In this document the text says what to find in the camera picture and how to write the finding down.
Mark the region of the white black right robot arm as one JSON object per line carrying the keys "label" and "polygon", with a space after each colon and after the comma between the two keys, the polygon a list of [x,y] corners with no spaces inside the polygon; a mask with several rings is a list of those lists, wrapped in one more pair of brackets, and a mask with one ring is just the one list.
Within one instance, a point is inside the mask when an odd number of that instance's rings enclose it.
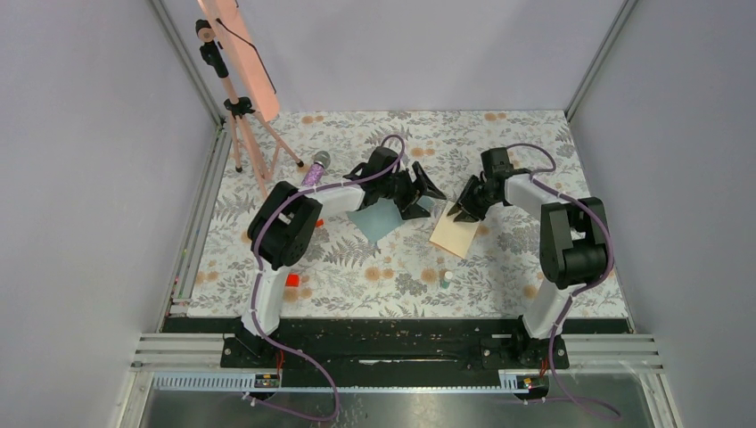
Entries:
{"label": "white black right robot arm", "polygon": [[562,331],[574,298],[602,283],[614,265],[603,202],[576,199],[518,169],[505,147],[481,154],[482,171],[469,178],[448,212],[456,223],[482,221],[500,204],[525,210],[539,222],[538,257],[544,282],[522,316],[521,336],[511,353],[520,366],[533,367],[546,356],[544,340]]}

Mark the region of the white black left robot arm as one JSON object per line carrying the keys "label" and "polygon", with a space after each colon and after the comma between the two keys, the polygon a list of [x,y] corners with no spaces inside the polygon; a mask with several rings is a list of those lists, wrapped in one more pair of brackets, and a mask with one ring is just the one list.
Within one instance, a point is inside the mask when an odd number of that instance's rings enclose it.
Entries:
{"label": "white black left robot arm", "polygon": [[242,345],[242,354],[254,366],[274,360],[277,345],[267,335],[279,326],[286,280],[291,267],[307,252],[318,220],[360,211],[380,200],[391,201],[404,220],[428,218],[430,212],[419,203],[423,197],[447,199],[419,162],[402,168],[400,154],[382,146],[339,182],[276,183],[247,231],[259,267],[241,317],[244,328],[252,333]]}

